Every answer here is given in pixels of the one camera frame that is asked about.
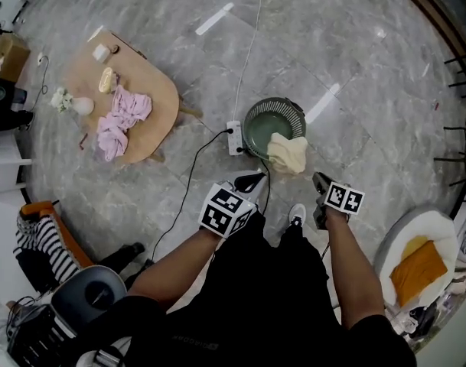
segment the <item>pink cloth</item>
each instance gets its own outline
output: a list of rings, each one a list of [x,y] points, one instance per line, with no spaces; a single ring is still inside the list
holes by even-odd
[[[98,146],[105,151],[106,161],[110,162],[113,158],[124,155],[129,140],[110,113],[106,117],[100,117],[96,133]]]
[[[126,132],[140,120],[144,121],[152,110],[151,98],[147,95],[133,94],[117,86],[112,102],[112,115],[119,118],[119,127]]]
[[[105,151],[106,161],[124,155],[129,140],[125,133],[137,121],[144,121],[152,110],[151,98],[134,94],[117,86],[112,111],[98,121],[98,145]]]

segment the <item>table leg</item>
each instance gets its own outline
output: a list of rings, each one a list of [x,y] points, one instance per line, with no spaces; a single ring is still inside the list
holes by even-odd
[[[165,157],[164,156],[156,155],[156,154],[149,155],[149,159],[152,159],[153,161],[157,161],[159,163],[164,163],[165,162]]]
[[[179,110],[182,113],[193,115],[194,117],[197,117],[198,119],[201,119],[202,116],[204,115],[200,110],[189,109],[188,107],[182,106],[182,104],[180,104]]]

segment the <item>person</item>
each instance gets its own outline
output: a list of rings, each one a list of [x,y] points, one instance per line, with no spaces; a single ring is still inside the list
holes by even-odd
[[[259,212],[219,249],[218,235],[197,231],[143,271],[127,297],[87,326],[72,344],[73,360],[91,350],[108,351],[130,336],[125,355],[112,349],[127,367],[196,360],[416,365],[384,316],[379,279],[346,215],[330,207],[326,212],[341,325],[321,256],[302,235],[305,207],[297,204],[278,248],[263,238],[265,218]],[[167,315],[211,256],[200,293]]]

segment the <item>flower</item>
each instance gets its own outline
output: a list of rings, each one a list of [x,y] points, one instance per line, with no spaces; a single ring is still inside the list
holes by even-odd
[[[69,109],[73,103],[73,96],[63,87],[59,87],[52,96],[51,105],[59,112]]]

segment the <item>black cable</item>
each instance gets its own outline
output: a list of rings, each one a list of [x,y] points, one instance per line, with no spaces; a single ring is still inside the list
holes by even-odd
[[[214,138],[209,141],[207,144],[203,145],[202,147],[199,148],[199,150],[195,153],[195,158],[194,158],[194,163],[192,163],[192,168],[190,170],[190,175],[188,176],[188,183],[187,183],[187,189],[185,190],[185,195],[184,195],[184,199],[181,201],[181,205],[180,205],[180,210],[178,211],[176,217],[174,218],[174,221],[173,221],[173,224],[171,225],[171,227],[166,230],[158,239],[158,241],[156,242],[156,245],[155,245],[155,248],[153,249],[153,254],[151,256],[151,261],[155,261],[155,252],[156,252],[156,248],[158,247],[158,244],[159,242],[163,239],[163,237],[168,234],[174,227],[175,223],[177,222],[178,220],[178,217],[180,216],[181,214],[181,211],[182,209],[184,208],[184,203],[185,203],[185,199],[187,198],[187,195],[188,195],[188,189],[190,188],[190,182],[192,180],[192,173],[194,172],[194,167],[195,167],[195,162],[197,162],[197,157],[199,156],[199,153],[200,151],[202,151],[204,148],[206,148],[206,146],[208,146],[210,143],[212,143],[214,140],[216,140],[220,135],[222,135],[223,133],[233,133],[233,130],[230,128],[230,129],[226,129],[225,131],[222,131],[222,132],[219,132],[217,135],[214,136]]]
[[[330,242],[326,245],[323,254],[321,255],[321,260],[325,257],[326,253],[328,253],[328,249],[330,248]]]
[[[31,296],[26,296],[26,297],[21,297],[18,299],[13,306],[10,307],[10,311],[8,312],[8,319],[6,323],[6,328],[5,328],[5,334],[8,337],[8,329],[10,328],[11,324],[17,319],[18,315],[21,312],[22,307],[29,307],[34,305],[36,300],[31,297]]]
[[[263,215],[265,216],[266,209],[267,209],[268,206],[269,206],[269,199],[270,199],[270,170],[269,170],[269,168],[266,166],[266,164],[265,164],[265,162],[263,161],[263,159],[260,158],[260,160],[262,161],[263,167],[266,169],[266,172],[267,172],[268,175],[269,175],[269,192],[268,192],[267,195],[266,195],[265,208],[263,209]]]
[[[44,75],[42,76],[42,86],[41,86],[41,89],[39,89],[39,93],[37,94],[37,97],[35,98],[35,102],[34,102],[34,105],[32,106],[32,109],[28,110],[28,112],[31,112],[32,110],[35,109],[35,106],[37,105],[37,102],[39,100],[39,96],[41,96],[41,94],[42,95],[47,94],[47,86],[46,86],[45,82],[46,82],[47,68],[49,68],[49,57],[48,56],[42,56],[41,57],[41,63],[42,63],[42,60],[44,58],[47,60],[47,64],[46,64],[46,69],[44,70]]]

